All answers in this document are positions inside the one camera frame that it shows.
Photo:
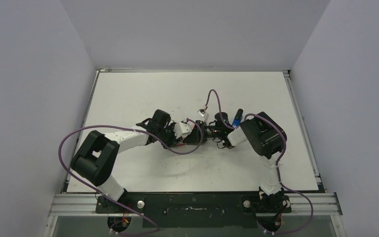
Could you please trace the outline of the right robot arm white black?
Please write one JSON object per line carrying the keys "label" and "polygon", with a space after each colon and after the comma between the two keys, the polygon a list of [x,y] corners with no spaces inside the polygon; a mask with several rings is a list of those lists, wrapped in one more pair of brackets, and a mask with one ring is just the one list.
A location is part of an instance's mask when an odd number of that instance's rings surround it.
{"label": "right robot arm white black", "polygon": [[232,149],[241,144],[249,143],[252,149],[261,157],[259,184],[259,205],[266,212],[273,211],[279,205],[277,193],[283,191],[281,178],[278,176],[279,160],[274,158],[275,153],[283,155],[286,149],[287,135],[267,113],[260,112],[252,118],[247,118],[230,129],[227,120],[222,121],[220,114],[212,125],[197,120],[191,134],[184,139],[186,144],[205,143],[207,140],[216,140],[224,148]]}

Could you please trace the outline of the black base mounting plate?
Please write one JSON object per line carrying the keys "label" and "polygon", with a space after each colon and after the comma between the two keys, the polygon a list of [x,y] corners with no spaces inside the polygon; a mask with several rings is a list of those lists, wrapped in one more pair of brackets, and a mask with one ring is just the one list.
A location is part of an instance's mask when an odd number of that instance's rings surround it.
{"label": "black base mounting plate", "polygon": [[144,214],[142,228],[221,228],[246,229],[262,225],[280,226],[282,213],[292,211],[289,197],[270,197],[258,191],[139,193],[130,192],[119,200],[119,206],[104,197],[97,198],[95,212],[108,214],[108,224],[125,229],[131,224],[130,208]]}

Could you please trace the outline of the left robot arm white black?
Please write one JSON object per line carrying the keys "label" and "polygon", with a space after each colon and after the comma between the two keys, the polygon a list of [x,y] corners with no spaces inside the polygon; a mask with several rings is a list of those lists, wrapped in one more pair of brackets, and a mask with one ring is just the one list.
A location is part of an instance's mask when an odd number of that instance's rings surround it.
{"label": "left robot arm white black", "polygon": [[109,197],[108,206],[120,213],[127,208],[128,200],[124,196],[126,189],[112,176],[117,155],[156,141],[169,150],[183,142],[193,131],[203,134],[199,123],[190,119],[172,122],[169,113],[158,109],[151,118],[132,128],[112,133],[89,132],[71,161],[71,169]]}

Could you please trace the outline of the aluminium frame rail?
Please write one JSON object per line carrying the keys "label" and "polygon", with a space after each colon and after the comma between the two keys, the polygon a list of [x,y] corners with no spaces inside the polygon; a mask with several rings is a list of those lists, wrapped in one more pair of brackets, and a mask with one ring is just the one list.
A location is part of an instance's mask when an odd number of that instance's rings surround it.
{"label": "aluminium frame rail", "polygon": [[[314,215],[342,215],[336,193],[306,193],[312,202]],[[310,205],[298,194],[287,194],[291,202],[290,215],[308,215]],[[94,194],[57,194],[53,198],[49,216],[120,216],[119,213],[97,213]]]}

